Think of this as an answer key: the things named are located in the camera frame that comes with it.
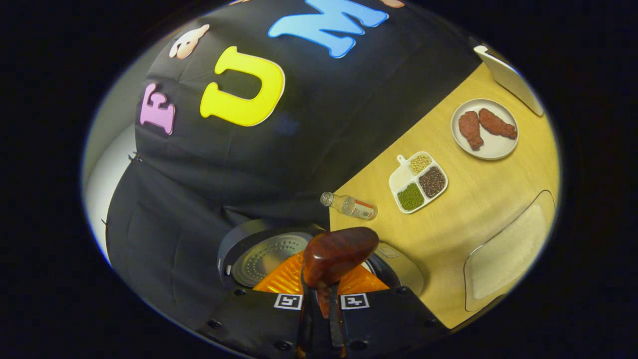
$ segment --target circular metal plate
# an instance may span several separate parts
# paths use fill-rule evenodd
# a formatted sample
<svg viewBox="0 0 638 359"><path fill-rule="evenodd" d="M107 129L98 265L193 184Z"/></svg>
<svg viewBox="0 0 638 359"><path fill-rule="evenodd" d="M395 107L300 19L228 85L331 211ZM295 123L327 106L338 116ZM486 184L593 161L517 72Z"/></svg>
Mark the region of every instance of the circular metal plate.
<svg viewBox="0 0 638 359"><path fill-rule="evenodd" d="M261 241L243 253L231 269L233 278L247 287L256 286L283 261L306 248L312 234L290 232Z"/></svg>

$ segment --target white plate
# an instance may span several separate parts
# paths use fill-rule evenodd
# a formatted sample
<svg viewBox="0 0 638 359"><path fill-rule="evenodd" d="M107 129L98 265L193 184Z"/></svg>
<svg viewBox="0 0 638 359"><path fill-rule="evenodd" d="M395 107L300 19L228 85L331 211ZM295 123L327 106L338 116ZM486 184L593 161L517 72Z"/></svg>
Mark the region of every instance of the white plate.
<svg viewBox="0 0 638 359"><path fill-rule="evenodd" d="M483 126L479 125L480 136L484 143L478 151L473 151L468 140L461 135L461 131L459 130L459 118L468 111L475 111L479 114L479 110L483 108L492 111L493 114L497 115L504 122L513 125L517 132L516 139L490 134ZM514 116L505 106L486 98L475 98L459 106L454 112L454 115L452 115L452 135L456 143L472 156L483 158L484 160L498 160L509 155L514 150L518 144L521 132L519 131Z"/></svg>
<svg viewBox="0 0 638 359"><path fill-rule="evenodd" d="M431 163L429 165L427 165L426 168L421 170L421 172L419 172L418 174L414 175L414 174L412 174L412 171L410 170L410 162L418 155L428 156L430 158L430 160L431 160ZM409 213L412 213L412 212L420 210L423 206L425 206L426 204L432 202L435 198L440 196L447 189L447 183L448 183L447 176L445 175L445 172L441 168L441 165L438 164L434 160L434 158L432 156L430 156L429 153L423 152L423 151L419 151L419 152L416 152L414 155L412 155L407 160L405 159L405 157L403 157L401 155L398 155L397 156L397 161L399 161L399 163L401 165L396 170L394 170L394 172L390 175L390 178L388 179L388 185L390 186L390 191L392 192L392 196L394 197L394 200L397 202L397 206L399 207L399 210L402 211L403 213L409 214ZM441 173L443 174L443 177L445 178L445 186L443 186L443 189L441 190L441 192L438 192L437 194L434 195L434 197L429 198L428 196L426 196L426 193L423 191L423 188L421 188L421 185L419 185L419 177L421 177L425 172L430 170L430 168L432 168L432 166L437 166L439 168L439 171L441 171ZM405 190L405 188L410 183L414 183L414 184L417 185L417 188L419 189L419 192L421 193L421 196L424 198L424 201L423 201L423 204L421 204L419 207L416 207L415 209L413 209L411 211L406 211L401 206L401 202L399 202L399 197L397 196L397 194L399 192L402 192L403 190Z"/></svg>

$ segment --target wooden table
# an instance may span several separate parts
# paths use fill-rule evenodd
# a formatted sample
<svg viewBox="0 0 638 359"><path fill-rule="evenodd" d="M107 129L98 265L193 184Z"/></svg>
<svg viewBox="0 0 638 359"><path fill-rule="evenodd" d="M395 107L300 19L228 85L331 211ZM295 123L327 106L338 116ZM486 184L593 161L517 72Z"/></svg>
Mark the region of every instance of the wooden table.
<svg viewBox="0 0 638 359"><path fill-rule="evenodd" d="M508 157L481 160L454 140L452 114L473 98L499 102L516 118L519 142ZM399 165L397 155L408 158L417 151L428 152L439 163L449 184L434 201L406 215L394 201L388 178ZM468 256L518 217L543 190L550 191L558 203L559 155L547 115L534 114L496 83L481 64L416 125L336 190L336 194L376 204L377 218L366 222L330 209L330 228L372 228L382 241L407 255L426 278L420 299L452 328L475 313L464 306L463 265Z"/></svg>

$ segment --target green lentils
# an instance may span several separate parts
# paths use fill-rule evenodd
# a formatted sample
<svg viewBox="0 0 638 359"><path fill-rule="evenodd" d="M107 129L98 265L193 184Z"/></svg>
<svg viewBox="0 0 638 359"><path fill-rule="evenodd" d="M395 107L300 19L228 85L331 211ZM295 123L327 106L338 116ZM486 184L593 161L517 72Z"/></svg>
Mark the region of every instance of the green lentils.
<svg viewBox="0 0 638 359"><path fill-rule="evenodd" d="M397 193L397 197L406 211L414 210L425 202L416 183L410 183L403 191Z"/></svg>

